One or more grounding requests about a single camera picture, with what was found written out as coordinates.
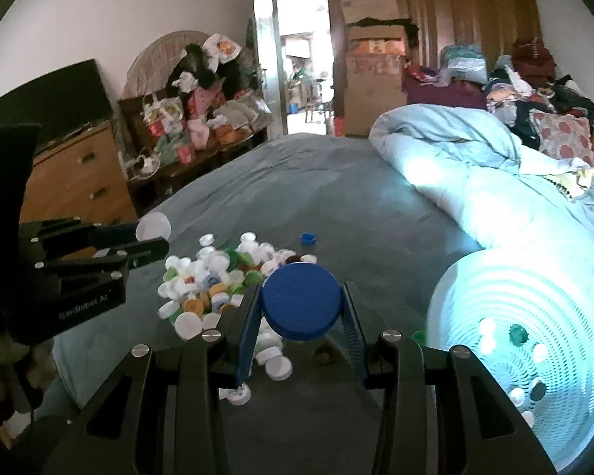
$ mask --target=wooden wardrobe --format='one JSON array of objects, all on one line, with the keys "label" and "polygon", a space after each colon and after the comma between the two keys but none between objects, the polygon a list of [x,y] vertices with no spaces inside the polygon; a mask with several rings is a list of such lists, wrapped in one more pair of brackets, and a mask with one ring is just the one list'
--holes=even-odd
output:
[{"label": "wooden wardrobe", "polygon": [[[413,62],[439,67],[440,50],[451,44],[479,44],[493,69],[498,56],[512,52],[515,39],[541,36],[535,0],[397,0],[401,17],[420,28],[419,47],[411,50]],[[346,87],[345,23],[341,0],[329,0],[334,48],[336,116],[344,115]]]}]

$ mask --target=door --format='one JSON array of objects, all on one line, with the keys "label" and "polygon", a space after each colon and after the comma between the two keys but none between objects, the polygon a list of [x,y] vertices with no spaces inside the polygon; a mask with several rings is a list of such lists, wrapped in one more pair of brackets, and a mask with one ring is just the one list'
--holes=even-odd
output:
[{"label": "door", "polygon": [[273,113],[273,122],[268,126],[268,138],[275,139],[287,133],[286,96],[279,64],[281,42],[275,0],[253,0],[253,25],[262,92]]}]

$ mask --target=white plastic basket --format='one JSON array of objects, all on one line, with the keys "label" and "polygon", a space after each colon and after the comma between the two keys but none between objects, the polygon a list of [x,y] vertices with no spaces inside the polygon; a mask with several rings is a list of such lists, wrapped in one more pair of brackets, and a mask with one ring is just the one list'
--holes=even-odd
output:
[{"label": "white plastic basket", "polygon": [[[465,344],[510,392],[526,393],[520,412],[535,415],[533,431],[558,471],[572,462],[594,435],[594,305],[547,258],[485,250],[453,264],[438,282],[427,319],[427,344],[448,350]],[[494,350],[480,351],[480,322],[492,318]],[[515,346],[511,325],[528,339]],[[548,348],[533,360],[533,348]],[[528,398],[531,382],[547,386],[539,402]]]}]

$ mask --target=metal bolt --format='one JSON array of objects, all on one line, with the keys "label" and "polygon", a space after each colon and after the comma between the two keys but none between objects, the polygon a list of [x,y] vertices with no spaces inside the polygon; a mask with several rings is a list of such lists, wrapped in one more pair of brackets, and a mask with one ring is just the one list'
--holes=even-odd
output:
[{"label": "metal bolt", "polygon": [[466,346],[459,344],[453,349],[453,355],[460,359],[468,359],[470,357],[470,350]]},{"label": "metal bolt", "polygon": [[221,337],[222,334],[220,333],[220,331],[217,331],[216,329],[209,329],[208,331],[203,332],[203,339],[206,342],[218,341],[218,339],[220,339]]},{"label": "metal bolt", "polygon": [[147,344],[138,344],[132,347],[132,356],[136,358],[145,357],[149,352]]},{"label": "metal bolt", "polygon": [[387,342],[399,342],[403,337],[400,332],[395,331],[394,329],[387,329],[386,331],[381,332],[381,336]]}]

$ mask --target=television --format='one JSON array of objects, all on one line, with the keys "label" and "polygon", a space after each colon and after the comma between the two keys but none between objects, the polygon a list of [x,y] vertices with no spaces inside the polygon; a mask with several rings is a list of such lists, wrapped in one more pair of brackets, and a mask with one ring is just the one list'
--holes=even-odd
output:
[{"label": "television", "polygon": [[0,126],[42,125],[36,152],[111,117],[94,59],[52,71],[0,97]]}]

